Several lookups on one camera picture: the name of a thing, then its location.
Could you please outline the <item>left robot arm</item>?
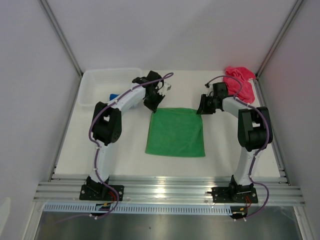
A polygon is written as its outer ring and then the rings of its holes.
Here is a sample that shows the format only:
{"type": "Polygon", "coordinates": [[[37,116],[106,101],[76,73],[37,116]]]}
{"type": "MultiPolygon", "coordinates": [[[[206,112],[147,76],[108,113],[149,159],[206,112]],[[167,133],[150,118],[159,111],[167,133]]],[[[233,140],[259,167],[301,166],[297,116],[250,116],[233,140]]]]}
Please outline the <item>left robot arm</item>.
{"type": "Polygon", "coordinates": [[[172,76],[172,72],[162,77],[151,70],[147,76],[135,78],[130,88],[114,99],[95,105],[88,133],[89,140],[95,144],[95,155],[92,171],[84,186],[91,190],[97,200],[105,199],[109,193],[109,162],[112,147],[122,133],[124,113],[140,102],[155,113],[167,91],[171,89],[171,85],[165,80],[172,76]]]}

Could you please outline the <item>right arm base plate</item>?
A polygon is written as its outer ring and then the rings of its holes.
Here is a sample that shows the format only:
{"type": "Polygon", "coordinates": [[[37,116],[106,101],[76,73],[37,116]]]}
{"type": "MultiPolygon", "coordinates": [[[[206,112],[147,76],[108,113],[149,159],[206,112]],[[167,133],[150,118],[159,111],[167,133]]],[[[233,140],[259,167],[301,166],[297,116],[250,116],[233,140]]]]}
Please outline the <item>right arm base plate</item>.
{"type": "Polygon", "coordinates": [[[254,187],[252,189],[237,190],[231,187],[216,186],[206,193],[212,196],[214,203],[257,204],[259,201],[254,187]]]}

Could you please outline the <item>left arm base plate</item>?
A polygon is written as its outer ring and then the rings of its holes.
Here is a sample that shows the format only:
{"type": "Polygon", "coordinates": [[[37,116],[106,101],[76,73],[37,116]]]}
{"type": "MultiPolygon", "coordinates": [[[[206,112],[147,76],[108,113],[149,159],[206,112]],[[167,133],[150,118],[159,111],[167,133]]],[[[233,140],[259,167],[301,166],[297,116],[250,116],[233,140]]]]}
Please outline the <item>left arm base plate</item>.
{"type": "Polygon", "coordinates": [[[106,186],[99,186],[97,190],[91,189],[88,185],[82,185],[79,199],[81,201],[107,201],[115,202],[117,200],[116,193],[106,186]]]}

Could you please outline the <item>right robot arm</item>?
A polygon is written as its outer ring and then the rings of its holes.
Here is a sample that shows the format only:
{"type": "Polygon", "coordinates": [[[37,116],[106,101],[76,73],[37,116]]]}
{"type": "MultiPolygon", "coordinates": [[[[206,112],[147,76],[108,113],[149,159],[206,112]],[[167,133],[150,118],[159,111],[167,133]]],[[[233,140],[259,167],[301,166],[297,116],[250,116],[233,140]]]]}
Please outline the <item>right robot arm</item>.
{"type": "Polygon", "coordinates": [[[221,192],[234,202],[253,193],[251,178],[255,162],[267,145],[273,140],[270,115],[267,107],[254,107],[229,94],[227,84],[218,82],[205,84],[208,93],[202,94],[198,115],[212,115],[216,110],[227,112],[237,118],[237,139],[241,146],[238,166],[231,176],[228,188],[221,192]]]}

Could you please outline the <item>blue towel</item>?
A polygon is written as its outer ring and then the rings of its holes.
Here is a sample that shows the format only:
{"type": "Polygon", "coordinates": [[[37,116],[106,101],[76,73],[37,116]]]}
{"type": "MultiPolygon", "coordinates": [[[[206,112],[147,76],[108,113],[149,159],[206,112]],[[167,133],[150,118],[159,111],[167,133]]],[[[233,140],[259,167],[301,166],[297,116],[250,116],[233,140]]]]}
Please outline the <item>blue towel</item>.
{"type": "Polygon", "coordinates": [[[109,95],[109,101],[118,101],[119,94],[111,93],[109,95]]]}

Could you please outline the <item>green towel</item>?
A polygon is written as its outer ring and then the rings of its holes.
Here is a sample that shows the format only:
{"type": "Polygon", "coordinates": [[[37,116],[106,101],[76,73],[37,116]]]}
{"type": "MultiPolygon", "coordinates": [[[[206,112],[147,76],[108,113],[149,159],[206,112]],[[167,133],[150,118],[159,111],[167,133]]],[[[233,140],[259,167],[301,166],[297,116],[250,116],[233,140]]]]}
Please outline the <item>green towel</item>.
{"type": "Polygon", "coordinates": [[[191,108],[158,108],[150,117],[145,153],[164,157],[205,157],[202,117],[191,108]]]}

